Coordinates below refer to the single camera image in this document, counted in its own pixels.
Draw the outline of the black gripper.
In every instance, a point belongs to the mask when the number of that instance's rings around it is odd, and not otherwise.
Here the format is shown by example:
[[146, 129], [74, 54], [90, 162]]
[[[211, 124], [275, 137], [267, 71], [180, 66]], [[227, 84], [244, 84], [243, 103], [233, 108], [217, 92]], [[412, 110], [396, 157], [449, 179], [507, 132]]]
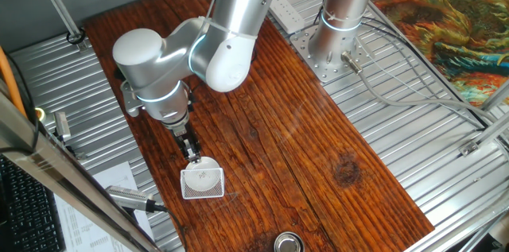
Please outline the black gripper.
[[174, 130], [173, 138], [186, 161], [190, 163], [201, 162], [201, 146], [193, 129]]

